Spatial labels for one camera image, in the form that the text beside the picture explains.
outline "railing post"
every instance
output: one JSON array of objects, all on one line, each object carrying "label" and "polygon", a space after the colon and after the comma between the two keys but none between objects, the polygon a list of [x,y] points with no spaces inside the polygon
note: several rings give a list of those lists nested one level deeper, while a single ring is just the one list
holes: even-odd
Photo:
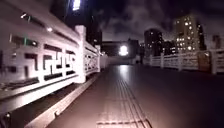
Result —
[{"label": "railing post", "polygon": [[182,52],[180,51],[178,54],[178,71],[182,71],[183,68],[183,55]]},{"label": "railing post", "polygon": [[160,57],[161,57],[161,58],[160,58],[160,62],[161,62],[160,67],[161,67],[161,68],[164,68],[164,53],[161,53],[161,54],[160,54]]},{"label": "railing post", "polygon": [[150,59],[150,60],[149,60],[149,65],[152,66],[152,64],[153,64],[153,56],[150,55],[150,56],[149,56],[149,59]]},{"label": "railing post", "polygon": [[101,58],[100,50],[101,50],[101,48],[100,48],[100,45],[96,45],[95,47],[97,49],[97,72],[100,72],[100,69],[101,69],[101,67],[100,67],[100,58]]},{"label": "railing post", "polygon": [[76,83],[84,83],[86,81],[85,72],[85,41],[86,41],[86,28],[84,26],[76,26],[76,30],[80,36],[79,48],[77,52],[77,74],[75,78]]},{"label": "railing post", "polygon": [[212,64],[212,74],[217,74],[217,54],[216,51],[211,51],[211,64]]}]

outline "pedestrian bridge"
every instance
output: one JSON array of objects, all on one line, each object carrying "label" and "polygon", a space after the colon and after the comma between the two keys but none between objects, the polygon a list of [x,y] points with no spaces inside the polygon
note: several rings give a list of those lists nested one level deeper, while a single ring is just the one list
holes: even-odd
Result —
[{"label": "pedestrian bridge", "polygon": [[[108,66],[116,58],[86,42],[85,27],[30,0],[0,8],[0,128],[224,126],[223,76],[197,72],[195,55]],[[223,50],[213,54],[212,73],[223,72]]]}]

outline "ground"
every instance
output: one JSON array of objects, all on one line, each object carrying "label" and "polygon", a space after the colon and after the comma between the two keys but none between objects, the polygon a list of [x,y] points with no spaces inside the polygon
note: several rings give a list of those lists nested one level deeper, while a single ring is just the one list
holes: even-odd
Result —
[{"label": "ground", "polygon": [[223,128],[224,76],[114,66],[48,128]]}]

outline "sky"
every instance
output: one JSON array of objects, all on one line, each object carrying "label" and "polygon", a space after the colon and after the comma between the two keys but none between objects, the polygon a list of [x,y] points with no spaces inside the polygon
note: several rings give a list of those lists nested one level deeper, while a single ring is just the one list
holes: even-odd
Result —
[{"label": "sky", "polygon": [[165,40],[174,39],[173,21],[180,14],[195,15],[207,40],[213,34],[224,37],[223,0],[92,0],[101,21],[103,40],[143,41],[143,33],[158,28]]}]

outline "white railing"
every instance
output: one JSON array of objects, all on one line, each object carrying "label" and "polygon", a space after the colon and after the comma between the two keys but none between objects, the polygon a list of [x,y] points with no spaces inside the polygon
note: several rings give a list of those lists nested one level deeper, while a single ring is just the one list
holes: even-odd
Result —
[{"label": "white railing", "polygon": [[[208,61],[202,60],[200,62],[199,55],[203,55]],[[213,74],[224,73],[224,49],[165,56],[162,53],[161,56],[145,58],[144,63],[155,67],[178,69],[179,71],[201,70],[200,63],[201,65],[208,63],[206,68],[209,69],[210,67]]]},{"label": "white railing", "polygon": [[224,50],[212,50],[212,73],[222,73],[224,72]]},{"label": "white railing", "polygon": [[[85,41],[85,27],[72,31],[35,2],[7,1],[0,2],[0,115],[100,72],[100,47]],[[53,31],[27,22],[23,11]]]}]

